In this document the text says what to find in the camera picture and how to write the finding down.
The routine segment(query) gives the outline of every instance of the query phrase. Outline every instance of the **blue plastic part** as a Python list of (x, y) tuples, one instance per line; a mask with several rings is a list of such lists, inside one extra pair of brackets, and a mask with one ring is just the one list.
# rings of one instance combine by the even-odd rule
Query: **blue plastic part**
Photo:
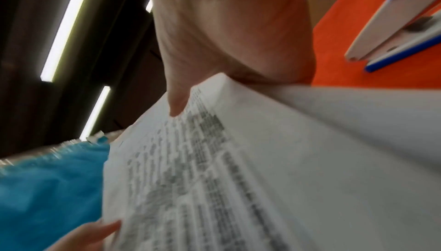
[(0, 249), (42, 251), (99, 219), (109, 150), (103, 140), (82, 142), (0, 168)]
[(370, 72), (370, 73), (374, 72), (374, 71), (379, 70), (379, 69), (381, 69), (381, 68), (383, 68), (383, 67), (385, 67), (385, 66), (387, 66), (389, 64), (392, 64), (394, 62), (400, 61), (400, 60), (402, 60), (404, 58), (407, 58), (408, 56), (414, 55), (414, 54), (416, 54), (418, 52), (421, 52), (421, 51), (423, 51), (423, 50), (425, 50), (427, 48), (430, 48), (430, 47), (432, 47), (432, 46), (434, 46), (436, 44), (439, 44), (439, 43), (441, 43), (441, 35), (435, 36), (432, 39), (429, 39), (429, 40), (427, 40), (427, 41), (425, 41), (425, 42), (423, 42), (423, 43), (421, 43), (419, 45), (416, 45), (413, 48), (407, 49), (407, 50), (405, 50), (403, 52), (400, 52), (400, 53), (398, 53), (398, 54), (396, 54), (394, 56), (390, 56), (388, 58), (385, 58), (384, 60), (381, 60), (379, 62), (376, 62), (376, 63), (373, 63), (371, 65), (368, 65), (364, 69), (367, 72)]

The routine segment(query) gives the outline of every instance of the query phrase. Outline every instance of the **linear light fixture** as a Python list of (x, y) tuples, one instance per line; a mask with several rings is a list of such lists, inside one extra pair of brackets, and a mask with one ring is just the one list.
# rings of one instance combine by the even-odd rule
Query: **linear light fixture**
[(63, 19), (61, 20), (60, 27), (55, 35), (54, 42), (52, 43), (51, 50), (49, 51), (49, 55), (47, 56), (45, 66), (40, 75), (43, 82), (52, 82), (54, 79), (55, 71), (57, 70), (83, 1), (84, 0), (69, 1), (66, 12), (64, 12)]
[(148, 13), (152, 12), (152, 8), (153, 8), (153, 0), (148, 0), (147, 6), (146, 6), (146, 10)]
[(92, 113), (90, 113), (89, 119), (87, 120), (86, 125), (84, 126), (83, 132), (81, 132), (81, 135), (79, 137), (80, 140), (86, 141), (87, 137), (90, 136), (93, 126), (95, 125), (95, 122), (98, 119), (102, 106), (104, 105), (104, 102), (106, 101), (109, 92), (110, 92), (110, 87), (104, 86), (104, 88), (102, 88), (100, 97), (98, 97), (98, 100), (96, 101), (95, 106), (93, 107)]

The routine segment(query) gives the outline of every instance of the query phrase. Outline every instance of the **fluorescent light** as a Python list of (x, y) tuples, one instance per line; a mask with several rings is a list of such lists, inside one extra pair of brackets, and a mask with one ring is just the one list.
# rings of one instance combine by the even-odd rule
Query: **fluorescent light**
[(95, 106), (93, 107), (92, 113), (90, 113), (89, 119), (87, 120), (86, 125), (84, 126), (83, 132), (79, 137), (80, 140), (86, 141), (86, 138), (90, 136), (90, 133), (92, 132), (92, 128), (95, 125), (96, 119), (98, 118), (98, 115), (101, 112), (102, 106), (104, 105), (104, 102), (106, 101), (109, 92), (110, 92), (110, 87), (104, 86), (104, 88), (102, 88), (100, 97), (98, 97), (98, 100), (96, 101)]
[(54, 78), (58, 63), (60, 62), (60, 58), (63, 54), (64, 48), (66, 47), (66, 43), (83, 1), (84, 0), (69, 1), (66, 12), (61, 20), (60, 27), (55, 35), (54, 42), (52, 43), (51, 50), (49, 51), (49, 55), (47, 56), (45, 66), (43, 67), (43, 71), (40, 75), (43, 82), (52, 82)]
[(146, 10), (148, 13), (152, 12), (152, 8), (153, 8), (153, 0), (148, 0), (147, 6), (146, 6)]

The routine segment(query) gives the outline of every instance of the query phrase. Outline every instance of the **orange table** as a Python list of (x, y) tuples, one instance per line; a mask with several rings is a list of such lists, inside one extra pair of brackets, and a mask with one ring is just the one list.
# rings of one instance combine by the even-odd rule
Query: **orange table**
[(366, 62), (347, 62), (344, 54), (385, 0), (338, 0), (314, 28), (315, 86), (441, 88), (441, 44), (373, 73)]

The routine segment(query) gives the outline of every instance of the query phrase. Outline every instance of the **brown object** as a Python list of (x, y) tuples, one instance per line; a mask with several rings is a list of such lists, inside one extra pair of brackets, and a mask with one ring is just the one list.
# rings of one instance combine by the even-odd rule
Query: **brown object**
[(336, 1), (337, 0), (308, 0), (312, 27), (317, 25)]

